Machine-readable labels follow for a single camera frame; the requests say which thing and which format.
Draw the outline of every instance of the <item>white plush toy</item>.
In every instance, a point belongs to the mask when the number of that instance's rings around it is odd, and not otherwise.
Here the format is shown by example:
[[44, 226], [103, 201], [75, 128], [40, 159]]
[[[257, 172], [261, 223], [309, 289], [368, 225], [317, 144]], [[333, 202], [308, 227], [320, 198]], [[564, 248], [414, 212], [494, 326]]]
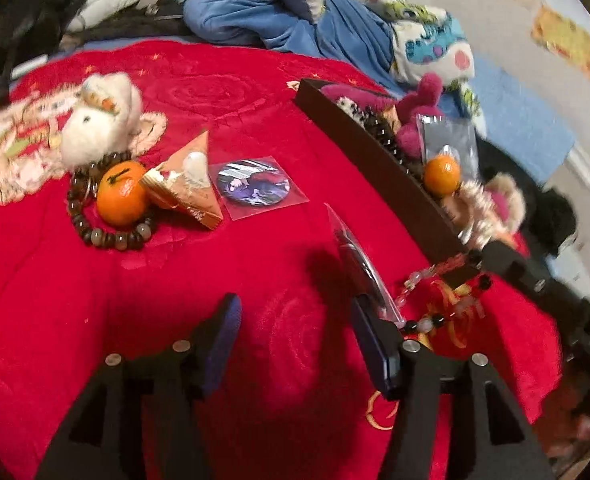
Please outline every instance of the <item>white plush toy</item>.
[[78, 103], [61, 132], [61, 158], [72, 170], [123, 152], [137, 133], [141, 95], [124, 73], [91, 75], [82, 84]]

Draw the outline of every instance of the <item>brown bead bracelet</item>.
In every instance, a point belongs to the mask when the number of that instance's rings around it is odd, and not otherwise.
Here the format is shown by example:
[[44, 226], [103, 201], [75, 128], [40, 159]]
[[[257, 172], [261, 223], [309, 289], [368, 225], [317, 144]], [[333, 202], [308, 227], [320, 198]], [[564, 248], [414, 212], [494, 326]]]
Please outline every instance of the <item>brown bead bracelet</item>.
[[104, 231], [99, 227], [93, 228], [82, 212], [88, 198], [97, 196], [99, 182], [106, 171], [110, 170], [115, 164], [131, 158], [130, 151], [113, 152], [104, 155], [97, 162], [78, 166], [73, 171], [73, 176], [70, 179], [70, 189], [66, 194], [68, 214], [72, 217], [75, 230], [86, 245], [92, 244], [100, 249], [115, 248], [119, 251], [125, 251], [126, 249], [137, 251], [144, 246], [145, 242], [150, 240], [150, 237], [156, 231], [157, 224], [150, 210], [137, 221], [133, 230], [115, 233]]

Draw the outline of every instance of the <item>pink plush toy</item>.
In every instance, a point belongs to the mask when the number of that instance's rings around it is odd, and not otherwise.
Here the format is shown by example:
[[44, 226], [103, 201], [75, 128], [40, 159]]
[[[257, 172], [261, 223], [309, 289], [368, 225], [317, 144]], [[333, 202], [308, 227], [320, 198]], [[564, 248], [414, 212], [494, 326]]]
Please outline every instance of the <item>pink plush toy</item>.
[[421, 158], [422, 142], [417, 129], [417, 115], [444, 117], [442, 111], [437, 108], [442, 88], [440, 77], [427, 73], [419, 81], [417, 90], [408, 92], [401, 101], [345, 84], [326, 85], [321, 91], [333, 102], [337, 102], [341, 97], [347, 97], [360, 108], [370, 107], [378, 113], [387, 112], [394, 107], [398, 122], [401, 123], [401, 127], [395, 130], [397, 143], [406, 155]]

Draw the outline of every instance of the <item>white pillow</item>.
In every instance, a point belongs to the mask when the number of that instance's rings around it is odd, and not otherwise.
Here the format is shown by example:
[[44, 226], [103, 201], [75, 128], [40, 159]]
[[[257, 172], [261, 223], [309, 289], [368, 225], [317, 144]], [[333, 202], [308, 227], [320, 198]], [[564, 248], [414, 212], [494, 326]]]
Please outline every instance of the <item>white pillow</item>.
[[86, 0], [85, 6], [70, 21], [67, 32], [79, 32], [92, 28], [121, 9], [125, 9], [139, 0]]

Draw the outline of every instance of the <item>orange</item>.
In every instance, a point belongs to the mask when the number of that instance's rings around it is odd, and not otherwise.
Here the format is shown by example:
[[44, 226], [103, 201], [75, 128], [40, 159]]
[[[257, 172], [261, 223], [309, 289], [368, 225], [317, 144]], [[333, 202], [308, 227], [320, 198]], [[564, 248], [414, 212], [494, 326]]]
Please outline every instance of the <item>orange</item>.
[[148, 207], [146, 190], [139, 183], [145, 173], [141, 164], [127, 160], [104, 174], [97, 189], [97, 212], [102, 220], [121, 228], [141, 218]]
[[461, 168], [450, 155], [437, 155], [424, 167], [424, 186], [434, 195], [453, 194], [459, 187], [460, 180]]

